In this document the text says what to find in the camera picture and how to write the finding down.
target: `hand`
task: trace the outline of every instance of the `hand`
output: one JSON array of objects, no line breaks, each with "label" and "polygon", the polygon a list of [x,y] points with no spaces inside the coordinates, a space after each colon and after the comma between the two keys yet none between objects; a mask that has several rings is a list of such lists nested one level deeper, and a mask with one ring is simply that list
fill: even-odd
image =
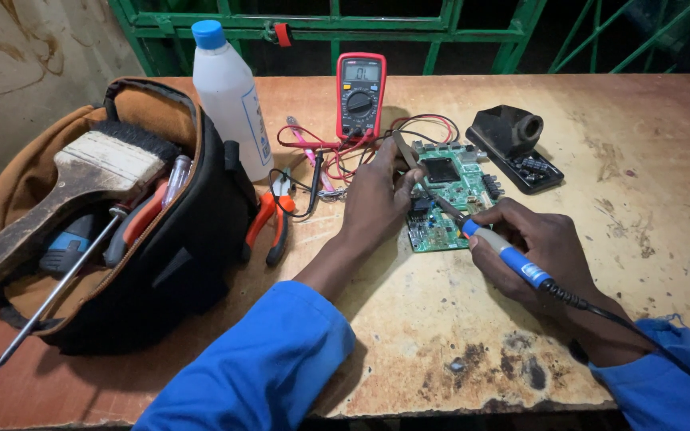
[{"label": "hand", "polygon": [[[414,150],[412,155],[419,159]],[[340,235],[352,247],[373,253],[401,229],[411,206],[412,189],[423,175],[419,169],[409,170],[392,137],[385,139],[375,160],[358,168],[348,187]]]},{"label": "hand", "polygon": [[[616,301],[601,293],[593,283],[570,217],[537,214],[512,199],[504,198],[472,218],[479,225],[492,224],[495,232],[545,270],[564,290],[633,322]],[[537,291],[508,268],[485,240],[474,235],[470,250],[473,263],[504,296],[522,303],[533,314],[555,318],[579,339],[595,365],[626,364],[652,350],[648,342],[629,330],[589,311],[570,308],[547,293]]]},{"label": "hand", "polygon": [[[414,151],[412,155],[419,158]],[[350,276],[401,229],[411,205],[412,188],[422,175],[420,170],[409,170],[396,143],[387,138],[374,161],[361,165],[348,187],[340,233],[294,280],[331,302],[339,298]]]}]

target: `wooden table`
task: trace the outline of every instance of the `wooden table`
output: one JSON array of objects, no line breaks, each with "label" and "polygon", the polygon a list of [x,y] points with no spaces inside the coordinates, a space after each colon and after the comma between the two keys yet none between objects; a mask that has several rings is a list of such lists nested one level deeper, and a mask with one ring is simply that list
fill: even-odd
[{"label": "wooden table", "polygon": [[[333,137],[334,77],[257,83],[269,131],[291,114]],[[464,135],[477,111],[501,103],[542,116],[539,150],[566,174],[565,184],[536,196],[523,196],[500,175],[508,195],[535,211],[572,216],[599,288],[633,317],[678,313],[690,326],[690,75],[389,77],[383,127],[407,114],[442,113]],[[442,136],[437,126],[418,127]],[[293,159],[289,149],[274,152],[277,165]],[[310,178],[310,171],[303,163],[293,174]],[[484,171],[500,173],[490,162]],[[307,195],[298,191],[296,201],[305,207]],[[64,358],[27,340],[0,369],[0,427],[134,423],[273,282],[308,263],[338,231],[342,211],[341,203],[319,203],[313,218],[295,223],[275,270],[263,262],[273,237],[272,226],[264,228],[257,244],[263,252],[230,275],[227,300],[145,352]],[[317,401],[316,415],[613,407],[570,357],[561,332],[502,297],[464,250],[416,255],[404,231],[353,275],[337,307],[358,343]],[[0,353],[14,334],[0,322]],[[465,373],[448,370],[456,357],[468,364]]]}]

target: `wall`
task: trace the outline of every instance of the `wall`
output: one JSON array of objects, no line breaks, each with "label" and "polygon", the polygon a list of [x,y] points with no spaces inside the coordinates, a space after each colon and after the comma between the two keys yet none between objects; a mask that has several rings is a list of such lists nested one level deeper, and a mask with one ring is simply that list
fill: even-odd
[{"label": "wall", "polygon": [[142,74],[105,0],[0,0],[0,172],[110,80]]}]

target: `blue bottle cap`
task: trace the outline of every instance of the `blue bottle cap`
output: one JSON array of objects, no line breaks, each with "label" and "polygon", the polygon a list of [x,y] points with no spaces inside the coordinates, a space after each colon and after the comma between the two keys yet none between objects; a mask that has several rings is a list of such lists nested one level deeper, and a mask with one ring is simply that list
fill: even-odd
[{"label": "blue bottle cap", "polygon": [[217,49],[225,44],[225,33],[222,24],[213,19],[199,21],[191,26],[193,38],[201,49]]}]

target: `pliers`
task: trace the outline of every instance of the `pliers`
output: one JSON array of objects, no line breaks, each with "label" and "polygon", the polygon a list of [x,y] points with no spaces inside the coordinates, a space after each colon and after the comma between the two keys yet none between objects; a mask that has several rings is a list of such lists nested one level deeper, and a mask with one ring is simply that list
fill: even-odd
[{"label": "pliers", "polygon": [[[287,212],[292,212],[295,208],[294,200],[289,195],[289,189],[292,184],[292,181],[289,180],[290,174],[290,169],[284,168],[283,173],[273,181],[273,193],[267,192],[260,197],[260,212],[249,226],[246,240],[244,240],[244,250],[242,251],[244,261],[249,261],[252,255],[252,248],[254,247],[254,240],[257,239],[257,235],[265,222],[271,218],[274,210],[276,212],[276,237],[273,239],[273,246],[268,251],[268,257],[265,258],[265,264],[275,266],[282,259],[289,230],[289,216],[284,214],[282,208]],[[278,198],[278,205],[276,205],[273,194]]]}]

